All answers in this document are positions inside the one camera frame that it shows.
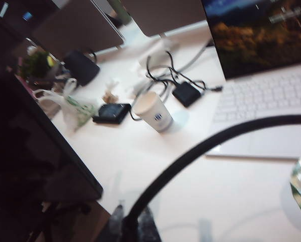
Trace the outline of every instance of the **laptop keyboard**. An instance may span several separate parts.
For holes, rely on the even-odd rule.
[[[301,112],[301,73],[226,83],[214,122],[233,122]]]

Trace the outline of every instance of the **charger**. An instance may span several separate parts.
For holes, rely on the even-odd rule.
[[[179,84],[172,92],[173,96],[183,104],[184,107],[190,106],[201,97],[201,93],[188,82]]]

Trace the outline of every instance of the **small plant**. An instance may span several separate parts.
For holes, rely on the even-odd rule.
[[[48,64],[47,58],[49,52],[37,51],[29,57],[25,58],[20,68],[20,76],[27,79],[30,76],[44,78],[51,67]]]

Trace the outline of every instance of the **white paper cup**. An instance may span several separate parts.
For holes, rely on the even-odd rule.
[[[166,130],[173,122],[156,92],[148,92],[140,97],[133,107],[133,112],[157,132]]]

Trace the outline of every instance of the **black lamp arm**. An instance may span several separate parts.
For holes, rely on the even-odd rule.
[[[125,227],[134,229],[139,215],[156,194],[181,170],[210,149],[241,134],[282,125],[301,125],[301,115],[274,116],[248,121],[223,130],[199,143],[164,170],[140,195],[125,218]]]

